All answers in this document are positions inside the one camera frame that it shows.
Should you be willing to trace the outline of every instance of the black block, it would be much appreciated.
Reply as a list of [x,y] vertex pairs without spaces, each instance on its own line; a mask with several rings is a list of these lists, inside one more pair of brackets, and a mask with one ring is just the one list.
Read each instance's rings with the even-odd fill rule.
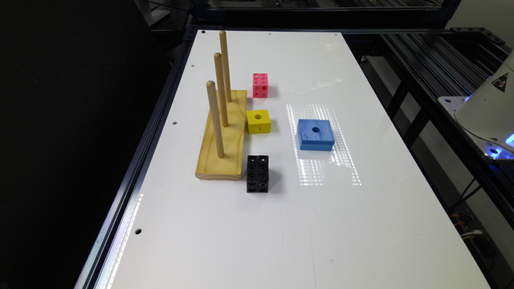
[[248,156],[248,164],[257,163],[259,160],[259,156]]
[[258,175],[257,172],[248,172],[247,181],[257,181]]
[[259,181],[269,181],[270,180],[269,173],[259,172],[257,179]]
[[267,164],[257,164],[257,170],[259,172],[267,173],[267,171],[268,171]]
[[259,170],[259,165],[248,164],[247,169],[248,169],[248,172],[257,172]]
[[267,164],[269,161],[268,161],[268,158],[267,156],[259,156],[259,163],[260,164]]

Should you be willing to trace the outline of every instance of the pink cube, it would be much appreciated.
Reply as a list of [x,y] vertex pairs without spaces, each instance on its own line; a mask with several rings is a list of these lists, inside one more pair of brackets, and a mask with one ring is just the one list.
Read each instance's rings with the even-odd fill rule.
[[254,73],[254,98],[267,98],[267,73]]

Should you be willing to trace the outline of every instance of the wooden peg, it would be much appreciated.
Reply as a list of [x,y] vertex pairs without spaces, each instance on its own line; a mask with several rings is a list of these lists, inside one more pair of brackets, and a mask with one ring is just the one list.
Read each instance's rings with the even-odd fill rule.
[[228,48],[226,47],[226,32],[219,31],[219,42],[222,47],[223,78],[225,80],[226,101],[232,101],[232,90],[230,88],[230,70],[228,68]]
[[214,138],[216,140],[216,149],[218,151],[218,157],[223,158],[225,152],[223,151],[223,138],[222,138],[222,127],[219,123],[219,112],[218,112],[218,98],[216,97],[216,87],[214,81],[207,81],[207,95],[209,96],[210,105],[210,118],[212,120],[212,127],[214,130]]
[[218,52],[214,53],[214,65],[216,66],[216,82],[218,83],[219,107],[222,111],[222,126],[228,126],[228,117],[226,115],[225,86],[223,83],[223,65],[222,55]]

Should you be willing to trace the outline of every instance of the white table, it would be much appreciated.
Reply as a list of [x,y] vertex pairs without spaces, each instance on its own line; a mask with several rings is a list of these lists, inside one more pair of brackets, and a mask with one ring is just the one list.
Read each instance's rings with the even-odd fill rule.
[[[269,155],[270,192],[194,176],[220,51],[199,31],[98,287],[489,288],[340,34],[227,38],[232,89],[268,74],[247,109],[267,109],[271,133],[246,135],[243,157]],[[330,120],[334,150],[300,151],[299,118]]]

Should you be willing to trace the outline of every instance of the blue block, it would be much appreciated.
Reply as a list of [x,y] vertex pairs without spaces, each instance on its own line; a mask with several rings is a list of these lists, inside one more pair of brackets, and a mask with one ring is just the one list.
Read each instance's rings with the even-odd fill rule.
[[335,140],[328,120],[298,120],[301,150],[331,151]]
[[300,144],[301,150],[320,150],[330,152],[333,144]]

